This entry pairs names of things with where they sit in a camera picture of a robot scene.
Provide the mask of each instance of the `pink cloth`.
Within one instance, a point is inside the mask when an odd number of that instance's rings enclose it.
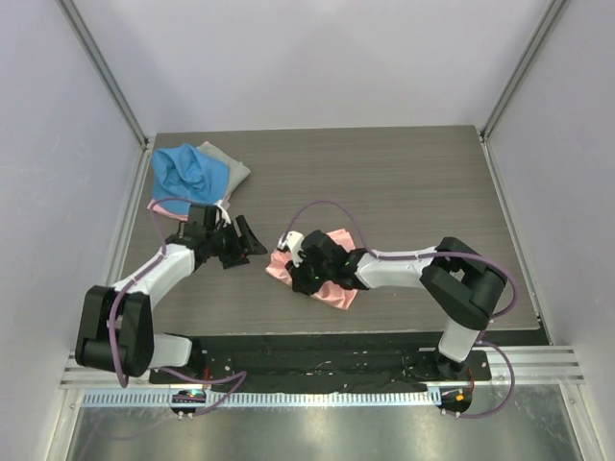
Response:
[[[154,205],[155,200],[152,199],[150,201],[149,204],[147,204],[147,209],[154,209],[154,211],[157,214],[161,214],[162,216],[166,216],[168,218],[173,218],[173,219],[179,219],[180,221],[187,221],[188,220],[188,215],[187,214],[174,214],[174,213],[170,213],[168,212],[166,209],[164,209],[162,206],[160,205]]]
[[[355,242],[353,242],[353,237],[345,229],[327,232],[327,235],[332,238],[335,243],[344,247],[344,250],[347,252],[356,248]],[[292,278],[284,267],[286,262],[288,262],[291,258],[292,256],[290,255],[290,252],[283,253],[278,250],[274,250],[271,254],[271,263],[267,266],[265,272],[274,279],[278,279],[288,286],[292,285]],[[320,290],[311,295],[311,297],[322,301],[323,303],[327,303],[332,307],[348,310],[356,295],[356,290],[345,290],[332,281],[326,281],[323,283]]]

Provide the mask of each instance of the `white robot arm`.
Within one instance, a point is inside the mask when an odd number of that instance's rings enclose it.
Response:
[[[427,289],[449,316],[438,344],[438,369],[454,376],[484,331],[507,279],[485,264],[462,258],[440,257],[446,253],[476,255],[470,247],[446,237],[437,247],[413,252],[386,253],[359,248],[346,252],[319,230],[308,236],[291,231],[278,242],[291,252],[286,270],[293,290],[312,295],[325,281],[345,289],[368,290],[382,286]],[[457,279],[454,273],[463,271]]]
[[[226,210],[219,206],[191,205],[188,219],[165,245],[125,279],[112,286],[93,286],[86,293],[75,359],[82,366],[115,371],[109,319],[111,306],[121,295],[115,337],[121,370],[141,376],[162,366],[201,371],[201,348],[195,340],[172,334],[154,334],[152,312],[181,279],[196,271],[210,257],[224,269],[248,264],[248,255],[264,255],[243,216],[236,218],[239,232]]]

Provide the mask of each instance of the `enclosure wall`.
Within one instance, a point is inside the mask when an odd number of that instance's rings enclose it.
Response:
[[[75,0],[147,133],[482,126],[549,0]]]
[[[0,6],[2,459],[43,459],[138,146],[53,1]]]
[[[492,138],[551,333],[574,346],[611,429],[614,23],[611,2],[571,2]]]

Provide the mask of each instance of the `wood grain surface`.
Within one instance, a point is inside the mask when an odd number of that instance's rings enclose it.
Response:
[[[419,250],[456,236],[509,267],[522,285],[516,309],[493,328],[537,328],[512,242],[474,127],[291,130],[159,134],[156,148],[209,141],[243,161],[252,175],[231,199],[232,216],[245,214],[271,251],[299,207],[335,199],[360,222],[368,244],[383,251]],[[124,267],[128,275],[159,246],[140,200]],[[160,218],[165,232],[177,223]],[[296,231],[348,229],[331,206],[309,209]],[[155,310],[156,332],[189,335],[330,331],[431,331],[446,316],[424,290],[383,288],[359,292],[348,311],[337,310],[270,278],[269,256],[227,271],[211,259],[181,281]],[[510,299],[509,287],[502,299]]]

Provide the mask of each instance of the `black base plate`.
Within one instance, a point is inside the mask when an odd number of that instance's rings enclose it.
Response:
[[[434,351],[419,352],[412,346],[401,347],[402,344],[391,340],[388,334],[370,334],[369,340],[365,337],[362,344],[344,334],[327,336],[328,340],[319,342],[317,347],[302,344],[298,349],[266,344],[267,341],[261,342],[257,348],[254,348],[255,344],[246,348],[245,336],[199,339],[207,351],[206,367],[210,378],[229,376],[241,370],[248,373],[241,392],[420,392],[426,389],[425,381],[446,380],[437,372]],[[468,365],[475,381],[491,379],[485,352],[472,351]],[[455,379],[448,380],[467,381],[468,373],[464,371]],[[151,373],[150,382],[171,384],[181,381],[160,372]],[[214,386],[216,391],[230,388],[231,385]]]

